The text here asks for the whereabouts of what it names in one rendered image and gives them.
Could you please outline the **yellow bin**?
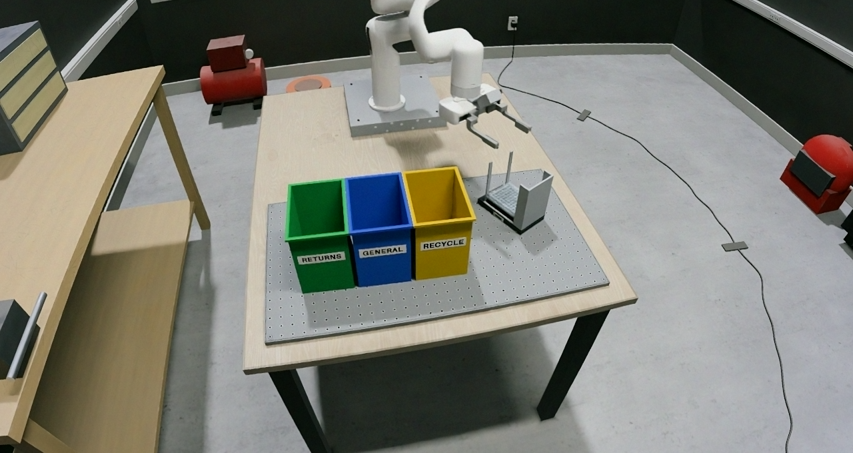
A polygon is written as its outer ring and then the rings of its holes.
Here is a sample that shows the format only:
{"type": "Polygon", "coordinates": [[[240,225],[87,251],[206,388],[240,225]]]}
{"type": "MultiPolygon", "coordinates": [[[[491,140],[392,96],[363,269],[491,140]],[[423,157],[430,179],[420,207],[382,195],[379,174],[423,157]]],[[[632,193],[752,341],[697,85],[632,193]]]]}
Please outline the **yellow bin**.
{"type": "Polygon", "coordinates": [[[467,274],[472,222],[476,221],[457,167],[402,173],[417,280],[467,274]]]}

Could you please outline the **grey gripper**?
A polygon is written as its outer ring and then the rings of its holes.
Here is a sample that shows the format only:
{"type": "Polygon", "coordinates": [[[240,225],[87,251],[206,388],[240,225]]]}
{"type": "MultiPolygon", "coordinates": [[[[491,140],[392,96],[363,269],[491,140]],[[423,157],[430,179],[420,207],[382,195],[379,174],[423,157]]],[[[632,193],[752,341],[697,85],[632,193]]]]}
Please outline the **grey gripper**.
{"type": "MultiPolygon", "coordinates": [[[[495,88],[490,85],[482,85],[481,94],[487,94],[488,92],[494,91],[495,88]]],[[[445,121],[452,123],[452,125],[459,125],[459,123],[463,123],[467,121],[466,127],[467,129],[480,137],[484,143],[488,146],[491,146],[493,149],[500,149],[500,141],[494,140],[490,135],[485,135],[481,133],[478,129],[475,129],[473,125],[478,123],[480,118],[480,114],[484,113],[492,113],[494,111],[499,111],[504,115],[504,117],[509,118],[510,120],[515,122],[515,127],[521,129],[524,133],[529,134],[531,132],[532,126],[529,123],[525,123],[519,118],[516,118],[514,115],[508,112],[508,104],[505,102],[502,104],[502,100],[496,102],[492,106],[488,106],[482,108],[479,106],[478,102],[471,102],[467,99],[459,98],[452,96],[441,100],[439,103],[439,116],[445,121]],[[477,118],[477,117],[478,118],[477,118]]]]}

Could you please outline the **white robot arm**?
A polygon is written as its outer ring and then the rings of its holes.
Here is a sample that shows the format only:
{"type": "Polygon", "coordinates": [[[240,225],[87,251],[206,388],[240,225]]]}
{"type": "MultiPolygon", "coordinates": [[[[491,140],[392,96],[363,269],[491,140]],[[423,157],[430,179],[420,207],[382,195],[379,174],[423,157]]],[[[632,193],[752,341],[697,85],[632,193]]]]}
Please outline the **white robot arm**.
{"type": "Polygon", "coordinates": [[[371,0],[375,13],[386,14],[369,20],[366,25],[373,87],[369,106],[377,112],[394,112],[405,105],[401,95],[400,58],[392,45],[408,40],[413,40],[419,57],[427,64],[452,59],[454,96],[478,101],[481,109],[504,98],[502,89],[481,94],[484,46],[480,41],[462,29],[428,33],[424,13],[438,1],[371,0]]]}

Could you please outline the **green returns bin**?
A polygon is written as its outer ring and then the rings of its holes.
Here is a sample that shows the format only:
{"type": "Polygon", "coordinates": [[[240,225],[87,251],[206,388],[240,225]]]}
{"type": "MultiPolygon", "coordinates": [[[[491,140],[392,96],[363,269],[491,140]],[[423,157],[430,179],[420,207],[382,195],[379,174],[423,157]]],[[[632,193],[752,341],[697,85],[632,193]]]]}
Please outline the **green returns bin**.
{"type": "Polygon", "coordinates": [[[345,178],[289,184],[285,242],[302,293],[355,288],[345,178]]]}

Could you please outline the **blue open bin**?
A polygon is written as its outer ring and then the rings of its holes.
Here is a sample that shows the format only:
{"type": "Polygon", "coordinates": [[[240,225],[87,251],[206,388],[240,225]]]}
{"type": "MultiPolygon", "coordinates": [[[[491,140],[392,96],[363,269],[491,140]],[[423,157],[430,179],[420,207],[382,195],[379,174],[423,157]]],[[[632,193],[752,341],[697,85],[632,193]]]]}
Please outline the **blue open bin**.
{"type": "Polygon", "coordinates": [[[345,178],[345,200],[359,287],[411,281],[413,221],[402,173],[345,178]]]}

